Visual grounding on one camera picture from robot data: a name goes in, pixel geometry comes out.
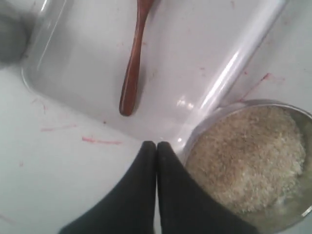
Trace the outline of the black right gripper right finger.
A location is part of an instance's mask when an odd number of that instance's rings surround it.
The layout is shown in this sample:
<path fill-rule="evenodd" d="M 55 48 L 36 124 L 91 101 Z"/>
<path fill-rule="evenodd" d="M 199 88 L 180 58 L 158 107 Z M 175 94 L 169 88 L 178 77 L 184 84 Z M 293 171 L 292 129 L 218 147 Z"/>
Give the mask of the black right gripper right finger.
<path fill-rule="evenodd" d="M 164 234 L 258 233 L 200 188 L 168 142 L 157 145 L 157 186 Z"/>

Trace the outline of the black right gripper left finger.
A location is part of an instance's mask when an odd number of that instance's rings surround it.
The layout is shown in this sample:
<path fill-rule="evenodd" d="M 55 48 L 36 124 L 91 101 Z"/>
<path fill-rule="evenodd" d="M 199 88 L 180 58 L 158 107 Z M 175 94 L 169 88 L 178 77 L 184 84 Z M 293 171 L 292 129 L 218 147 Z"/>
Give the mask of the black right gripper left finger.
<path fill-rule="evenodd" d="M 145 141 L 117 185 L 62 234 L 152 234 L 156 202 L 156 145 Z"/>

